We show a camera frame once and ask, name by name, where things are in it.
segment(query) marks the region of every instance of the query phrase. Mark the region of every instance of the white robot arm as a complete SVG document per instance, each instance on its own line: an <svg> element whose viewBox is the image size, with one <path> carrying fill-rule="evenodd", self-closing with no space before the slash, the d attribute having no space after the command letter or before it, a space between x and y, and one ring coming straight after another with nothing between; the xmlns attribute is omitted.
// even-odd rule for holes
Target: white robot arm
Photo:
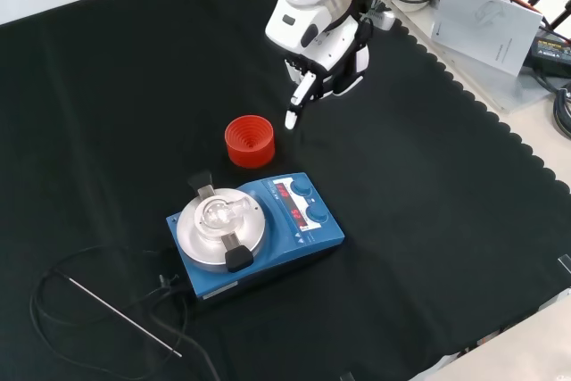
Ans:
<svg viewBox="0 0 571 381"><path fill-rule="evenodd" d="M266 35L284 50L289 76L298 85L285 116L287 128L295 126L310 100L342 95L362 80L372 28L360 16L371 2L277 0Z"/></svg>

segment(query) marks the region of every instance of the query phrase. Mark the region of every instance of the red digital display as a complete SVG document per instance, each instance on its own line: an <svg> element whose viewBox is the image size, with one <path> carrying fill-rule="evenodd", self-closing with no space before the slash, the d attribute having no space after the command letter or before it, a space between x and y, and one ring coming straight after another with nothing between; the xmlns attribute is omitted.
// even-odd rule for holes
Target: red digital display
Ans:
<svg viewBox="0 0 571 381"><path fill-rule="evenodd" d="M302 214L300 213L300 210L297 208L297 205L295 205L294 199L289 194L289 192L287 192L287 189L284 186L284 184L283 183L277 183L276 188L277 188L277 191L279 192L279 195L282 197L282 201L284 202L285 207L287 207L287 209L291 213L292 217L294 218L295 222L297 223L297 226L298 227L307 227L307 222L305 221Z"/></svg>

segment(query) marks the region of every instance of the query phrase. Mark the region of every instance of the black tablecloth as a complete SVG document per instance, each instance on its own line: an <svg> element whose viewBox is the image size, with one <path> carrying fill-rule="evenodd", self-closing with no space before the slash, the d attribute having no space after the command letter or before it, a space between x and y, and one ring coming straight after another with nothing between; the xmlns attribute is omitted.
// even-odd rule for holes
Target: black tablecloth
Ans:
<svg viewBox="0 0 571 381"><path fill-rule="evenodd" d="M89 245L172 245L165 218L202 168L219 187L304 171L346 234L305 269L192 309L188 332L227 380L405 380L567 285L568 187L400 24L376 32L358 87L286 133L293 89L264 38L275 2L86 0L0 29L1 379L108 379L43 348L32 285ZM262 170L226 156L224 128L247 113L276 131ZM184 273L176 254L65 269L116 305ZM62 281L45 299L75 319L104 312ZM162 335L144 308L129 314ZM120 320L46 329L76 359L131 374L164 356ZM184 354L157 379L209 379Z"/></svg>

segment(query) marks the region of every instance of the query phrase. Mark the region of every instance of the paper document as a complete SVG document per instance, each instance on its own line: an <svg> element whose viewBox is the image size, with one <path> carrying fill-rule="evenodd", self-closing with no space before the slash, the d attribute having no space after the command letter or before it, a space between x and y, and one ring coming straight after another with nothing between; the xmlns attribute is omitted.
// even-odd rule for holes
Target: paper document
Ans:
<svg viewBox="0 0 571 381"><path fill-rule="evenodd" d="M541 20L506 0L440 0L432 39L516 76Z"/></svg>

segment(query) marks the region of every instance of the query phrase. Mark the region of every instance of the red plastic cup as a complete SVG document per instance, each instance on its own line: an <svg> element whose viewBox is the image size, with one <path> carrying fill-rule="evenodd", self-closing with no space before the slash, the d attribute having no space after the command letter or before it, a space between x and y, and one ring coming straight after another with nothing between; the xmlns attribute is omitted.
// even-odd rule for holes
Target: red plastic cup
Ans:
<svg viewBox="0 0 571 381"><path fill-rule="evenodd" d="M274 129L268 120L256 115L236 118L224 133L230 160L238 167L258 169L274 157Z"/></svg>

